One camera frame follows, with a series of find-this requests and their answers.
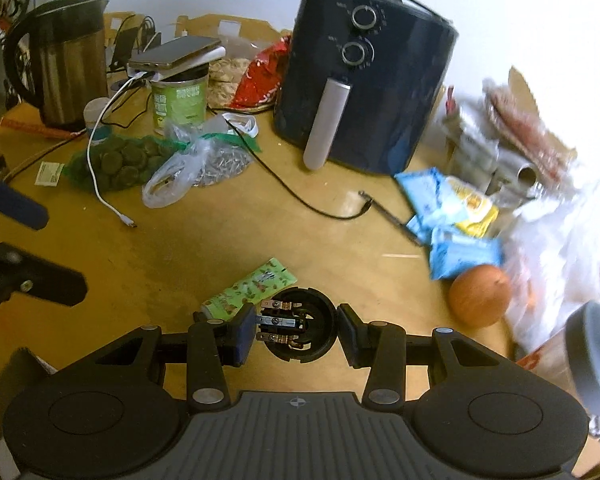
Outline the orange round fruit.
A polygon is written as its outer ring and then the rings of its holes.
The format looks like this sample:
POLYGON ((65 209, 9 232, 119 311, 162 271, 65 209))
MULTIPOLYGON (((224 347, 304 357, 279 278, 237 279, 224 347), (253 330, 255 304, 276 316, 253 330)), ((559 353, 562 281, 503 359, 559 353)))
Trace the orange round fruit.
POLYGON ((512 300, 512 284, 497 266, 482 264, 460 274, 448 293, 451 312, 472 328, 489 327, 505 314, 512 300))

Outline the green hand cream tube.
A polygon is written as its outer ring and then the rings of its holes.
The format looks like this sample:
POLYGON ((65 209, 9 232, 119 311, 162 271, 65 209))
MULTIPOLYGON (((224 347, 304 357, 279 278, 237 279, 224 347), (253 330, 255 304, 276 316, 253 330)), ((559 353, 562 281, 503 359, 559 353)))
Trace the green hand cream tube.
POLYGON ((297 283, 297 278, 276 258, 241 278, 219 294, 206 300, 201 311, 207 318, 230 320, 245 304, 260 304, 281 290, 297 283))

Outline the green net bag of discs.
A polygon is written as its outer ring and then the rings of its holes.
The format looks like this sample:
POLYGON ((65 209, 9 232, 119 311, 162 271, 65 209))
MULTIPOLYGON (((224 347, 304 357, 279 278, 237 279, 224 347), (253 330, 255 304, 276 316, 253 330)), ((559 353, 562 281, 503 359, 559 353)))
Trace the green net bag of discs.
POLYGON ((99 192, 122 191, 146 184, 172 155, 186 148, 186 142, 162 136, 112 134, 99 144, 93 143, 89 152, 74 154, 62 174, 77 188, 93 191, 93 169, 99 192))

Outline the wooden toothpick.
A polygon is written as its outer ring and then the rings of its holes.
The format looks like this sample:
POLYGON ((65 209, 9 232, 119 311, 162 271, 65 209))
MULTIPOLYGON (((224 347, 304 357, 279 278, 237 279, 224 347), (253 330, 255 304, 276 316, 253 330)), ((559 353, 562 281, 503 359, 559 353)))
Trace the wooden toothpick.
POLYGON ((381 255, 382 258, 390 258, 390 259, 420 259, 421 255, 414 254, 393 254, 392 252, 386 252, 381 255))

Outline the black tape roll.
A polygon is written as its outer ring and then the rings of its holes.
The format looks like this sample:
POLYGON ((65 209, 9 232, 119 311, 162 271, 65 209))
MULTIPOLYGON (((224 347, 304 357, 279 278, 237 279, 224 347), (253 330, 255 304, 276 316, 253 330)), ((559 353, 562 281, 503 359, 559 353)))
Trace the black tape roll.
POLYGON ((257 326, 257 341, 276 358, 313 362, 336 341, 336 307, 316 289, 291 287, 260 303, 257 326))

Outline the stainless steel kettle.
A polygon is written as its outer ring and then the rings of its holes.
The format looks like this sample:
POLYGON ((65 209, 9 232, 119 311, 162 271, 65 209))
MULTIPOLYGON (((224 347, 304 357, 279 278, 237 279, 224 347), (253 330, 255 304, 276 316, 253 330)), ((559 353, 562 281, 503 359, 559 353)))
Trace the stainless steel kettle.
POLYGON ((15 92, 37 108, 44 125, 85 126, 86 104, 108 96, 104 13, 107 0, 53 0, 27 13, 6 34, 5 74, 15 92), (19 41, 29 39, 33 87, 16 67, 19 41))

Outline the yellow snack packet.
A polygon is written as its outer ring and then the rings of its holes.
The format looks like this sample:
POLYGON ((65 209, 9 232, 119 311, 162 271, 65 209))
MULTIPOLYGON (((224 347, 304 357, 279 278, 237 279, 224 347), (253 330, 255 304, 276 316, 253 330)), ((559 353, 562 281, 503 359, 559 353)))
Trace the yellow snack packet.
POLYGON ((486 237, 486 233, 498 218, 498 207, 488 196, 457 177, 449 176, 446 182, 451 185, 465 211, 463 220, 455 223, 457 229, 472 237, 486 237))

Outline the green tin can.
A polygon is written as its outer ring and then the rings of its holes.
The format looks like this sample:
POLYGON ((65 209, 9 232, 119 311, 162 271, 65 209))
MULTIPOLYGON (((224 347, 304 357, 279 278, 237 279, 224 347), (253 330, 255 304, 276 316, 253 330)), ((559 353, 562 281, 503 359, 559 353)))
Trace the green tin can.
POLYGON ((153 81, 155 133, 162 136, 167 122, 179 126, 201 125, 206 120, 208 81, 208 64, 153 81))

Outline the small green white sachet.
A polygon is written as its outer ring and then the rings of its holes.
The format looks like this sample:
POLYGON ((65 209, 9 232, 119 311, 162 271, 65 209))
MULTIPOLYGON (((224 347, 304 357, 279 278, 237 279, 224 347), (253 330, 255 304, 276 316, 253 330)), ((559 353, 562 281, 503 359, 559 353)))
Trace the small green white sachet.
POLYGON ((34 184, 44 188, 56 188, 64 168, 65 165, 61 162, 41 162, 34 184))

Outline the foil roll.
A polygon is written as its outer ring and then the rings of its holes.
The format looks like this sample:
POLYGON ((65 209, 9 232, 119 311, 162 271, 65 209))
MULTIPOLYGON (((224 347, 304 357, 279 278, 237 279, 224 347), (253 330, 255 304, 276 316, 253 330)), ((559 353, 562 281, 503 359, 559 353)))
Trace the foil roll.
POLYGON ((541 191, 535 166, 523 158, 500 160, 486 194, 504 193, 519 198, 535 198, 541 191))

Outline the blue snack packet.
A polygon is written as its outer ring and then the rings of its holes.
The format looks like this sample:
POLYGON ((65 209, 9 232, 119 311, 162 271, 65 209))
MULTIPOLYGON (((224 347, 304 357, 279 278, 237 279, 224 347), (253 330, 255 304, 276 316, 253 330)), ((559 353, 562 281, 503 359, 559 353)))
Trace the blue snack packet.
POLYGON ((435 229, 431 234, 429 271, 433 281, 457 278, 483 264, 499 268, 502 262, 502 248, 498 240, 442 229, 435 229))
POLYGON ((431 243, 438 226, 454 226, 467 219, 466 208, 452 186, 437 168, 399 172, 393 176, 410 203, 414 216, 406 227, 423 245, 431 243))

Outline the white plastic bag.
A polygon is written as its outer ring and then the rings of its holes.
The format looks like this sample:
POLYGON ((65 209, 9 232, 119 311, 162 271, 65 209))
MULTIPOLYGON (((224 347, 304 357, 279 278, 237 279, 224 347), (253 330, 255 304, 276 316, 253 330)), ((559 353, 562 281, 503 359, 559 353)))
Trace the white plastic bag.
POLYGON ((588 301, 600 301, 600 203, 532 200, 498 233, 503 270, 512 283, 505 321, 529 353, 588 301))

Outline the packaged sausage tray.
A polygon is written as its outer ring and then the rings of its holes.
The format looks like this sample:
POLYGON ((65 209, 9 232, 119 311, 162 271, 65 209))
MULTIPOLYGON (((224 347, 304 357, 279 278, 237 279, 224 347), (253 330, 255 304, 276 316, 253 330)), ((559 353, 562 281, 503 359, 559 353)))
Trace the packaged sausage tray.
POLYGON ((512 66, 507 84, 485 80, 483 94, 486 114, 500 136, 538 168, 547 185, 566 184, 577 151, 567 148, 544 124, 524 75, 512 66))

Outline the smartphone on power bank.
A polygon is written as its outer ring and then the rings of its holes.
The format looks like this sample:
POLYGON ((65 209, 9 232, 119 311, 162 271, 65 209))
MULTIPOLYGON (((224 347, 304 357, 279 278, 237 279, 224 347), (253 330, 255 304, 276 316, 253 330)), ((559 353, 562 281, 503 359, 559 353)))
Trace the smartphone on power bank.
POLYGON ((226 49, 219 38, 181 36, 146 52, 134 54, 126 66, 126 73, 130 78, 145 77, 160 81, 207 65, 225 55, 226 49))

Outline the clear shaker bottle grey lid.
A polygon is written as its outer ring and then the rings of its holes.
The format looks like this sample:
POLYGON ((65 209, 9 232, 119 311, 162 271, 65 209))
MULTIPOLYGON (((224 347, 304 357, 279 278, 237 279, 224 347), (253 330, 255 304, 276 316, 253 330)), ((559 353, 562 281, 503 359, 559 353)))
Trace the clear shaker bottle grey lid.
POLYGON ((563 328, 517 364, 600 416, 600 304, 590 301, 572 312, 563 328))

